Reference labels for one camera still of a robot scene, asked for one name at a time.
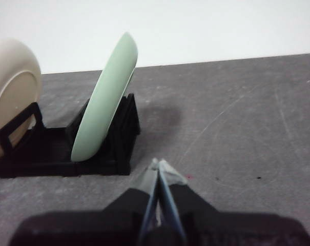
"black plastic stand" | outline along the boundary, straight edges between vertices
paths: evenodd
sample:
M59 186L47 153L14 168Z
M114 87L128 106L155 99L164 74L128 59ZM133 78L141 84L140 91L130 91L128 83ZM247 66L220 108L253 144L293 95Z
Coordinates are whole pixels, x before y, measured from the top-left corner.
M98 152L86 161L71 162L72 146L87 103L66 128L45 128L36 102L1 128L0 145L5 155L0 159L0 177L129 175L134 142L140 134L134 95L121 99ZM13 148L9 135L32 115L35 126Z

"red mark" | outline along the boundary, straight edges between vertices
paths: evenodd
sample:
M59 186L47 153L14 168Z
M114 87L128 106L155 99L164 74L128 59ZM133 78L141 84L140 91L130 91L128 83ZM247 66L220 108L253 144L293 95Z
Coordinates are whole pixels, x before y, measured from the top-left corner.
M186 177L187 179L193 179L193 178L194 178L191 174L187 174L185 177Z

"mint green plate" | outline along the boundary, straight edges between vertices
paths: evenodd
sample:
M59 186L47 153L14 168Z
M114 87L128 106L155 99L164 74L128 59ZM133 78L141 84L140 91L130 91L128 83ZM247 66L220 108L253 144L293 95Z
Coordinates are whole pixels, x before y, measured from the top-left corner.
M77 131L72 161L84 161L97 153L105 139L118 104L133 74L138 50L130 34L116 45L97 84Z

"ceramic plate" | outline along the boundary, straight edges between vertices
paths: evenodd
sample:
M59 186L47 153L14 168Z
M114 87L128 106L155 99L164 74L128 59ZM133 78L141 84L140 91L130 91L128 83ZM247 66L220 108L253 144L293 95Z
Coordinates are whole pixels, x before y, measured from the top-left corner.
M0 41L0 128L37 101L41 90L40 68L32 51L14 39ZM31 118L17 128L9 139L13 146L27 131ZM0 157L4 152L0 147Z
M92 92L74 141L72 161L87 160L100 148L133 74L137 57L136 44L132 37L125 33Z

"gray mat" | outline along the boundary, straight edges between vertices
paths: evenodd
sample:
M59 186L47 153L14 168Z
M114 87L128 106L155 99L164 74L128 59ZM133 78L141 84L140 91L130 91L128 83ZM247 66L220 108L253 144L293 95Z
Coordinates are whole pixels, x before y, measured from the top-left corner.
M43 75L48 127L63 127L100 72ZM165 158L219 210L270 212L310 233L310 54L136 69L142 133L130 176L0 179L0 245L46 211L98 210Z

